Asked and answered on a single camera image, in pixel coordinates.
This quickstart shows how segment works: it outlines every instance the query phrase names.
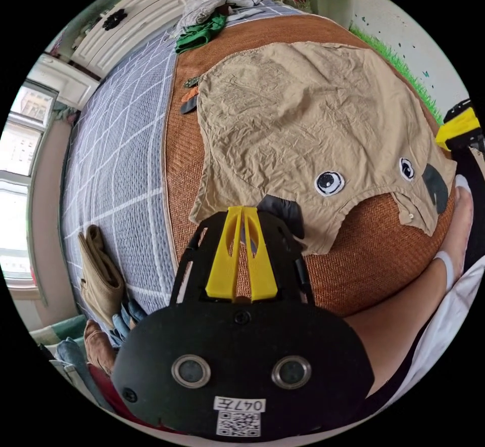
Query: yellow plastic clip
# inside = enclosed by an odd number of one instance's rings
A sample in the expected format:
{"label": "yellow plastic clip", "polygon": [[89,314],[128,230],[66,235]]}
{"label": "yellow plastic clip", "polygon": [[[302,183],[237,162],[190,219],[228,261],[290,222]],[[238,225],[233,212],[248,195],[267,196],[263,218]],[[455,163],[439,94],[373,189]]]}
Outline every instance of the yellow plastic clip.
{"label": "yellow plastic clip", "polygon": [[452,118],[438,129],[436,134],[436,143],[445,150],[450,150],[446,141],[454,137],[463,135],[464,133],[476,130],[480,127],[478,118],[475,115],[473,108],[467,108],[464,112]]}
{"label": "yellow plastic clip", "polygon": [[[278,287],[269,261],[257,208],[244,208],[244,229],[246,231],[246,251],[248,253],[249,280],[251,283],[251,302],[272,299],[278,293]],[[251,241],[256,249],[254,255],[251,250]]]}
{"label": "yellow plastic clip", "polygon": [[[227,212],[222,235],[217,246],[211,273],[206,285],[208,297],[235,301],[241,222],[244,219],[246,249],[248,253],[251,302],[274,298],[278,292],[257,208],[230,207]],[[253,255],[251,242],[256,252]]]}
{"label": "yellow plastic clip", "polygon": [[211,273],[206,285],[208,297],[228,299],[236,298],[237,271],[239,269],[239,244],[243,207],[230,207],[217,246]]}

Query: brown woven mat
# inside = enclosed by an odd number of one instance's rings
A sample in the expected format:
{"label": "brown woven mat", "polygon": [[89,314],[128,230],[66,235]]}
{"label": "brown woven mat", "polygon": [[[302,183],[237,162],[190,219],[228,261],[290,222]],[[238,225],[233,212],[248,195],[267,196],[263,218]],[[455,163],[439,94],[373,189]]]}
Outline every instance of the brown woven mat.
{"label": "brown woven mat", "polygon": [[[188,216],[199,189],[204,159],[197,113],[179,113],[180,101],[187,92],[184,82],[232,53],[271,42],[297,41],[369,47],[332,21],[315,16],[285,16],[226,28],[207,45],[178,57],[165,134],[168,210],[177,259],[196,229]],[[422,108],[436,132],[437,123],[424,104]],[[389,194],[361,202],[344,220],[332,251],[306,258],[317,305],[345,317],[402,289],[423,272],[438,251],[453,205],[454,194],[439,217],[435,234],[428,237],[417,228],[399,223],[397,205]],[[239,294],[249,296],[245,253],[241,254],[240,269]]]}

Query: white sock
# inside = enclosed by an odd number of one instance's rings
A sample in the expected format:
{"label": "white sock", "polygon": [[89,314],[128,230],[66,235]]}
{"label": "white sock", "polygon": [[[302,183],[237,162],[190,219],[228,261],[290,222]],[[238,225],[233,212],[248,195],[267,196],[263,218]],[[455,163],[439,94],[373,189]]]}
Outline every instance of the white sock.
{"label": "white sock", "polygon": [[[471,189],[470,189],[470,186],[468,185],[468,181],[466,180],[466,177],[462,174],[458,174],[455,177],[455,188],[466,189],[471,194]],[[453,262],[451,261],[449,254],[447,252],[443,251],[443,250],[440,250],[435,255],[434,259],[436,259],[436,258],[439,258],[445,264],[445,267],[446,267],[446,292],[449,292],[452,289],[452,287],[455,283],[455,271],[453,269]]]}

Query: headset sticker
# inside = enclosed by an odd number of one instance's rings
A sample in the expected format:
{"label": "headset sticker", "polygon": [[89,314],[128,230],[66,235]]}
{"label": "headset sticker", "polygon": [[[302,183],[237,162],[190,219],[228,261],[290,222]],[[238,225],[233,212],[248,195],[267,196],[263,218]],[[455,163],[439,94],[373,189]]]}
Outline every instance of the headset sticker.
{"label": "headset sticker", "polygon": [[261,414],[266,410],[265,399],[216,396],[214,410],[219,411],[217,435],[226,437],[261,436]]}

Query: qr code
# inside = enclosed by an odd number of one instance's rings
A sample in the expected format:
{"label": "qr code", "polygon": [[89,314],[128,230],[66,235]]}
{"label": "qr code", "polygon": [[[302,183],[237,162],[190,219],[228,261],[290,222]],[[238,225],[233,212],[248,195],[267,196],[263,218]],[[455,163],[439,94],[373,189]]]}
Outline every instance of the qr code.
{"label": "qr code", "polygon": [[219,412],[217,434],[229,437],[259,437],[261,435],[261,414]]}

